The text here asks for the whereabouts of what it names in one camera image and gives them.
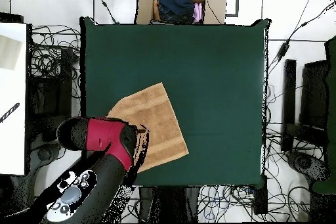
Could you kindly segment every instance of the cardboard box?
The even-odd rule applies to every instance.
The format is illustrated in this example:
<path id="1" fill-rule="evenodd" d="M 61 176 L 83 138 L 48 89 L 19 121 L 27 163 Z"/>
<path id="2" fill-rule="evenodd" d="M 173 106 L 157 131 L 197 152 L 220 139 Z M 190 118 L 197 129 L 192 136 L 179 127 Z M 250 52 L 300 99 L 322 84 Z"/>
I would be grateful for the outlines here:
<path id="1" fill-rule="evenodd" d="M 203 5 L 203 24 L 224 24 L 226 14 L 226 0 L 191 0 Z M 147 25 L 153 17 L 154 0 L 138 0 L 136 6 L 136 23 Z"/>

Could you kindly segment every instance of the black cable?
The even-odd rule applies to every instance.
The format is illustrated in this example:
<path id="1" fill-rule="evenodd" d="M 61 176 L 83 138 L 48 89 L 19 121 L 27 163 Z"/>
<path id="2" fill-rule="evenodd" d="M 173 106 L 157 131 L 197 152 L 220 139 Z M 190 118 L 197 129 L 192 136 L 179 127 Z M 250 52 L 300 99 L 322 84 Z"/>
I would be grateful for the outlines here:
<path id="1" fill-rule="evenodd" d="M 283 44 L 284 46 L 282 46 L 277 54 L 278 56 L 278 62 L 276 63 L 276 65 L 271 69 L 271 71 L 268 73 L 268 75 L 273 71 L 273 69 L 275 69 L 275 67 L 279 64 L 279 62 L 281 61 L 282 57 L 285 56 L 287 50 L 288 50 L 288 47 L 289 47 L 289 42 L 291 41 L 291 37 L 300 29 L 300 28 L 303 28 L 305 27 L 308 23 L 314 21 L 315 19 L 317 19 L 318 17 L 320 17 L 324 11 L 327 11 L 328 9 L 331 9 L 334 5 L 336 5 L 336 1 L 330 3 L 328 6 L 326 6 L 323 11 L 318 15 L 318 16 L 315 16 L 313 19 L 310 19 L 309 21 L 306 21 L 305 23 L 302 23 L 298 28 L 296 28 L 293 33 L 288 37 L 288 39 L 286 40 L 286 42 Z"/>
<path id="2" fill-rule="evenodd" d="M 114 17 L 112 16 L 111 12 L 110 12 L 110 9 L 108 8 L 108 5 L 104 2 L 104 0 L 101 0 L 102 1 L 102 4 L 108 9 L 108 13 L 110 13 L 110 16 L 114 22 L 114 24 L 120 24 L 119 22 L 117 22 Z"/>
<path id="3" fill-rule="evenodd" d="M 290 189 L 289 190 L 289 192 L 288 192 L 288 195 L 287 195 L 287 201 L 288 201 L 288 203 L 289 203 L 289 212 L 291 213 L 291 216 L 292 216 L 292 218 L 296 221 L 296 222 L 299 222 L 297 219 L 296 219 L 296 217 L 294 216 L 294 214 L 293 214 L 293 211 L 292 211 L 292 209 L 291 209 L 291 201 L 290 201 L 290 194 L 291 194 L 291 192 L 293 191 L 293 190 L 295 190 L 295 189 L 304 189 L 304 190 L 306 190 L 306 191 L 308 191 L 309 193 L 312 193 L 309 189 L 307 189 L 306 187 L 302 187 L 302 186 L 298 186 L 298 187 L 293 187 L 292 189 Z"/>
<path id="4" fill-rule="evenodd" d="M 32 52 L 32 58 L 31 58 L 31 66 L 30 66 L 30 74 L 33 76 L 41 76 L 44 78 L 56 78 L 59 81 L 63 81 L 65 79 L 62 79 L 60 75 L 60 67 L 62 65 L 61 63 L 61 49 L 68 48 L 72 49 L 72 55 L 70 56 L 69 60 L 66 60 L 67 63 L 71 64 L 74 62 L 77 62 L 79 60 L 79 38 L 77 36 L 78 31 L 67 27 L 63 25 L 57 25 L 65 27 L 65 30 L 60 30 L 56 33 L 51 33 L 51 30 L 49 27 L 52 26 L 37 26 L 33 29 L 33 35 L 42 35 L 43 41 L 38 44 L 33 44 L 33 52 Z M 45 33 L 35 33 L 36 30 L 46 29 L 47 32 Z M 55 45 L 54 36 L 58 34 L 63 34 L 64 32 L 71 31 L 75 35 L 75 40 L 73 40 L 71 43 L 67 41 L 60 41 L 57 45 Z M 79 83 L 79 72 L 74 66 L 71 66 L 72 72 L 71 74 L 67 73 L 67 71 L 64 71 L 64 75 L 67 78 L 71 78 L 74 82 L 75 88 L 72 87 L 71 91 L 69 90 L 68 93 L 71 95 L 74 99 L 79 99 L 80 96 L 78 94 L 79 86 L 77 84 Z"/>
<path id="5" fill-rule="evenodd" d="M 295 26 L 294 31 L 297 29 L 297 26 L 299 25 L 299 23 L 300 23 L 300 21 L 301 21 L 301 18 L 302 18 L 303 13 L 305 12 L 305 10 L 306 10 L 306 8 L 307 8 L 307 5 L 308 5 L 309 1 L 310 1 L 310 0 L 308 0 L 308 1 L 307 1 L 307 4 L 304 6 L 303 12 L 301 13 L 300 19 L 299 19 L 299 21 L 297 22 L 297 25 Z"/>
<path id="6" fill-rule="evenodd" d="M 207 0 L 207 5 L 209 6 L 210 10 L 213 12 L 213 9 L 210 7 L 209 0 Z M 218 23 L 220 25 L 222 25 L 222 23 L 219 21 L 219 19 L 217 18 L 216 14 L 214 12 L 213 12 L 213 15 L 215 15 L 215 18 L 217 19 Z"/>

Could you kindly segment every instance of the white floor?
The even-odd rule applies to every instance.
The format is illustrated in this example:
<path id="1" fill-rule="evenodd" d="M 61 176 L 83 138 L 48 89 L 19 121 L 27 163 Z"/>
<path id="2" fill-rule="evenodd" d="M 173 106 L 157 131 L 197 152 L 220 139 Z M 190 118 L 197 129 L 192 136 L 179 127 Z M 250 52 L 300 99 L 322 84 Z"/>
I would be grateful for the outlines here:
<path id="1" fill-rule="evenodd" d="M 137 0 L 105 0 L 108 4 L 112 15 L 120 23 L 133 23 L 135 17 L 135 7 Z M 227 13 L 234 13 L 236 0 L 227 0 Z M 238 25 L 251 25 L 257 19 L 269 18 L 272 20 L 269 31 L 269 60 L 273 60 L 278 52 L 281 44 L 286 40 L 295 29 L 300 15 L 308 0 L 239 0 L 239 14 L 238 17 L 227 17 L 227 24 Z M 306 7 L 306 10 L 301 18 L 301 25 L 303 22 L 310 20 L 317 16 L 328 4 L 334 0 L 310 0 Z M 269 84 L 274 86 L 272 89 L 271 98 L 275 95 L 280 95 L 283 91 L 283 73 L 284 73 L 284 61 L 285 59 L 295 59 L 297 61 L 297 86 L 300 86 L 302 79 L 302 69 L 305 63 L 313 62 L 317 60 L 326 59 L 324 50 L 324 42 L 336 35 L 336 7 L 328 10 L 325 14 L 321 15 L 319 19 L 312 21 L 305 27 L 295 33 L 292 37 L 293 41 L 290 43 L 290 48 L 285 57 L 272 71 L 269 77 Z M 34 26 L 40 25 L 65 25 L 76 30 L 79 29 L 79 17 L 90 16 L 94 18 L 99 24 L 111 24 L 111 18 L 106 8 L 102 5 L 100 0 L 0 0 L 0 12 L 11 12 L 14 14 L 20 14 L 24 17 L 24 22 L 31 23 Z M 62 29 L 62 27 L 56 27 L 55 31 Z M 59 41 L 72 41 L 74 37 L 60 36 Z M 299 99 L 301 90 L 297 90 L 297 107 L 296 107 L 296 120 L 298 122 L 299 117 Z M 73 115 L 78 114 L 78 102 L 73 103 Z M 281 122 L 282 120 L 282 98 L 278 97 L 276 102 L 270 104 L 270 111 L 272 113 L 271 122 Z M 270 125 L 270 129 L 279 131 L 280 125 Z M 274 146 L 272 153 L 280 151 L 278 147 Z M 50 185 L 68 166 L 70 166 L 77 158 L 79 158 L 79 152 L 67 151 L 65 156 L 50 166 L 43 168 L 38 175 L 37 184 L 35 186 L 35 194 L 38 195 L 48 185 Z M 284 162 L 279 156 L 273 156 L 274 160 L 270 161 L 269 172 L 266 172 L 269 176 L 268 190 L 269 197 L 280 193 L 279 181 L 283 194 L 286 195 L 284 199 L 282 196 L 273 197 L 270 199 L 269 210 L 282 208 L 277 212 L 289 213 L 287 202 L 287 193 L 293 187 L 302 185 L 307 186 L 302 175 L 294 172 L 289 168 L 286 162 Z M 220 208 L 215 211 L 209 206 L 209 202 L 212 199 L 217 198 L 214 188 L 210 188 L 208 192 L 203 192 L 207 195 L 208 201 L 205 212 L 201 212 L 199 215 L 200 222 L 214 222 L 210 220 L 212 217 L 209 214 L 219 214 L 219 216 L 225 213 L 225 217 L 221 217 L 220 222 L 242 222 L 251 221 L 247 211 L 251 213 L 251 208 L 247 211 L 235 204 L 221 205 Z M 135 192 L 133 198 L 138 197 L 138 192 Z M 303 189 L 295 189 L 291 193 L 292 199 L 296 202 L 309 203 L 309 195 Z M 297 216 L 297 220 L 306 220 L 305 213 L 299 212 L 300 216 Z M 272 220 L 273 217 L 277 221 L 285 221 L 287 216 L 281 213 L 272 212 L 271 215 L 267 215 L 267 220 Z M 253 216 L 257 221 L 260 219 L 257 216 Z M 136 219 L 130 215 L 125 218 L 125 222 L 136 222 Z"/>

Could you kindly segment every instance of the power adapter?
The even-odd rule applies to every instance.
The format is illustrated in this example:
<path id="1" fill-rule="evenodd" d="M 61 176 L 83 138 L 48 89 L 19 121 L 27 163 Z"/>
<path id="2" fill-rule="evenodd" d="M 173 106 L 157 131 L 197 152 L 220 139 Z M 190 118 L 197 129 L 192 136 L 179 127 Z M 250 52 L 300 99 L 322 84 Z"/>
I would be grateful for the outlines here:
<path id="1" fill-rule="evenodd" d="M 262 187 L 253 191 L 253 212 L 255 215 L 268 213 L 268 191 L 267 191 L 267 176 L 261 175 Z"/>

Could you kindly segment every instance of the table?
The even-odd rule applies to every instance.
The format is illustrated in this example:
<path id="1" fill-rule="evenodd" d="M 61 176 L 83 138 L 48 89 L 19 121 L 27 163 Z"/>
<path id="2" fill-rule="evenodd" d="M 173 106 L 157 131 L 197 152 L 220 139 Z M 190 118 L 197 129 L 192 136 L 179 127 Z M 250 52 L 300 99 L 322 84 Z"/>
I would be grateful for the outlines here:
<path id="1" fill-rule="evenodd" d="M 266 25 L 97 26 L 81 18 L 82 116 L 104 116 L 162 81 L 189 150 L 139 173 L 136 185 L 261 182 Z"/>
<path id="2" fill-rule="evenodd" d="M 20 106 L 0 123 L 0 174 L 24 175 L 26 158 L 26 36 L 27 25 L 0 22 L 0 35 L 22 43 L 14 70 L 0 68 L 0 117 Z"/>

